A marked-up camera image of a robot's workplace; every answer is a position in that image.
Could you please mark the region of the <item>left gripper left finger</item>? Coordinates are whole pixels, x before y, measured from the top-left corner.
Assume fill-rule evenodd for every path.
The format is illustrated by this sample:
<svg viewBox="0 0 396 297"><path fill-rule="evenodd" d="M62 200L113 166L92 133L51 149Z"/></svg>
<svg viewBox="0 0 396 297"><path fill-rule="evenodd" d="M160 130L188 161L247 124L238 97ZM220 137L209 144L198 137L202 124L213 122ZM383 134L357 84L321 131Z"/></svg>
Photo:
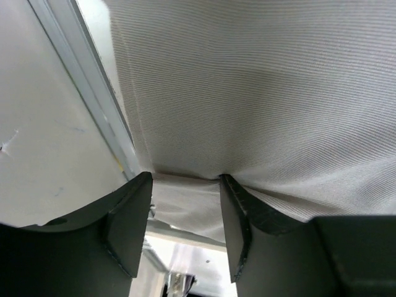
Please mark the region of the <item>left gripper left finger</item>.
<svg viewBox="0 0 396 297"><path fill-rule="evenodd" d="M2 296L128 296L139 269L153 179L43 226L1 225Z"/></svg>

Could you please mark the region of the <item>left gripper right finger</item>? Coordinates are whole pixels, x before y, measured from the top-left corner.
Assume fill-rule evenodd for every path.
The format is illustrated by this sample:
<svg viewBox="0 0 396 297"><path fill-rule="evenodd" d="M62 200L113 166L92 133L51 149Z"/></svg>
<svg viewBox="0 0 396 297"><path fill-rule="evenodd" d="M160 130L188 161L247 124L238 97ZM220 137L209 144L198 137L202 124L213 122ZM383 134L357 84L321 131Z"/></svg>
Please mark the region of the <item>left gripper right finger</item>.
<svg viewBox="0 0 396 297"><path fill-rule="evenodd" d="M395 217L303 223L220 178L231 281L239 296L394 296Z"/></svg>

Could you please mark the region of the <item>grey trousers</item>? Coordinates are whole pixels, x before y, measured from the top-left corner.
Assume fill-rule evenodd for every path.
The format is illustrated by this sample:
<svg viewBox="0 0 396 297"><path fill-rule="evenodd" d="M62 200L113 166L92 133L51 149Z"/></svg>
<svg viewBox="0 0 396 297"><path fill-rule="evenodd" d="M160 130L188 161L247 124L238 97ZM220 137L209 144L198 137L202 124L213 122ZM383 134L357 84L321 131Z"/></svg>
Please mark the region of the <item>grey trousers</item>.
<svg viewBox="0 0 396 297"><path fill-rule="evenodd" d="M155 218L222 242L221 174L278 211L395 213L394 1L108 1Z"/></svg>

